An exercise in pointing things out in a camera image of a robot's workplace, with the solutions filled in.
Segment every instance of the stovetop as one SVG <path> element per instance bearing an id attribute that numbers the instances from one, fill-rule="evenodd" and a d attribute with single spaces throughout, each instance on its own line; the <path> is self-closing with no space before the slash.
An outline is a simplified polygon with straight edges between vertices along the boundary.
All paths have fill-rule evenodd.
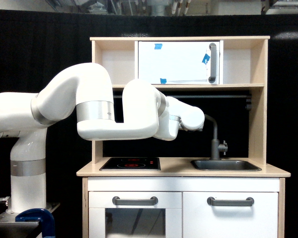
<path id="1" fill-rule="evenodd" d="M 157 157 L 121 157 L 110 158 L 100 171 L 160 171 Z"/>

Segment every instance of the metal sink basin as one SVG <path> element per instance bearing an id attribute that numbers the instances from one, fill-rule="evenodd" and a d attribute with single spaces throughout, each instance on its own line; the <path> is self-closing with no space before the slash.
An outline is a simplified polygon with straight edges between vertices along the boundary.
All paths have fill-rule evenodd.
<path id="1" fill-rule="evenodd" d="M 261 171 L 262 169 L 242 160 L 193 160 L 193 166 L 206 171 Z"/>

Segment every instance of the faucet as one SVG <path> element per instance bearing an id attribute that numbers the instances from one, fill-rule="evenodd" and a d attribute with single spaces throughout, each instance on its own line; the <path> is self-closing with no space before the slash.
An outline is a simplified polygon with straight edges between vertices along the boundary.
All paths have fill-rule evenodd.
<path id="1" fill-rule="evenodd" d="M 213 122 L 213 140 L 211 141 L 211 157 L 210 160 L 221 160 L 220 159 L 220 152 L 227 152 L 228 146 L 225 141 L 223 141 L 223 144 L 220 144 L 220 141 L 218 140 L 218 124 L 217 121 L 205 114 L 205 119 Z"/>

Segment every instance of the gray drawer handle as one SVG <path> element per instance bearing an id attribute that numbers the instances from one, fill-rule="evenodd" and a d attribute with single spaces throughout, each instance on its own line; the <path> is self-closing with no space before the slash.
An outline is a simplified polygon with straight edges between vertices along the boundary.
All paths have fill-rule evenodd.
<path id="1" fill-rule="evenodd" d="M 120 199 L 119 197 L 113 197 L 114 205 L 123 206 L 154 206 L 158 203 L 158 198 L 152 197 L 150 199 Z"/>
<path id="2" fill-rule="evenodd" d="M 209 82 L 214 83 L 217 77 L 217 46 L 214 43 L 209 45 L 211 50 L 211 76 L 209 77 Z"/>
<path id="3" fill-rule="evenodd" d="M 209 197 L 208 204 L 216 207 L 251 207 L 254 204 L 254 199 L 248 197 L 246 200 L 215 200 Z"/>

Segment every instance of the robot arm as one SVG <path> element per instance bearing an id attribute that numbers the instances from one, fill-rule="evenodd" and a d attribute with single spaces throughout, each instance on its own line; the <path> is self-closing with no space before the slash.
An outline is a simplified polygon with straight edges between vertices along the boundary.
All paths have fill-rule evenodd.
<path id="1" fill-rule="evenodd" d="M 159 119 L 159 130 L 154 135 L 161 140 L 174 140 L 178 130 L 198 130 L 204 125 L 205 116 L 201 109 L 182 103 L 173 97 L 166 97 L 168 112 L 164 112 Z"/>
<path id="2" fill-rule="evenodd" d="M 11 201 L 14 212 L 46 205 L 47 127 L 67 118 L 76 106 L 77 131 L 87 140 L 156 137 L 173 140 L 179 125 L 203 126 L 195 107 L 165 97 L 146 81 L 132 80 L 123 92 L 124 122 L 116 123 L 112 85 L 95 63 L 69 67 L 39 93 L 0 93 L 0 138 L 19 137 L 11 150 Z"/>

